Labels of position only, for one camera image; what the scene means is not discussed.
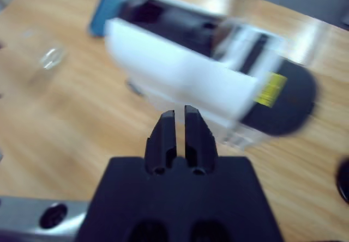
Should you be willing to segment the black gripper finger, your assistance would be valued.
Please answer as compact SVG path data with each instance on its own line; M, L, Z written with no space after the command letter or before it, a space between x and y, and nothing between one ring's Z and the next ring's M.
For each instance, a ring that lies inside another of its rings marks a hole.
M164 112L147 138L145 168L151 175L163 175L177 157L175 111Z
M215 170L218 152L215 138L198 109L186 105L185 159L197 175L211 174Z

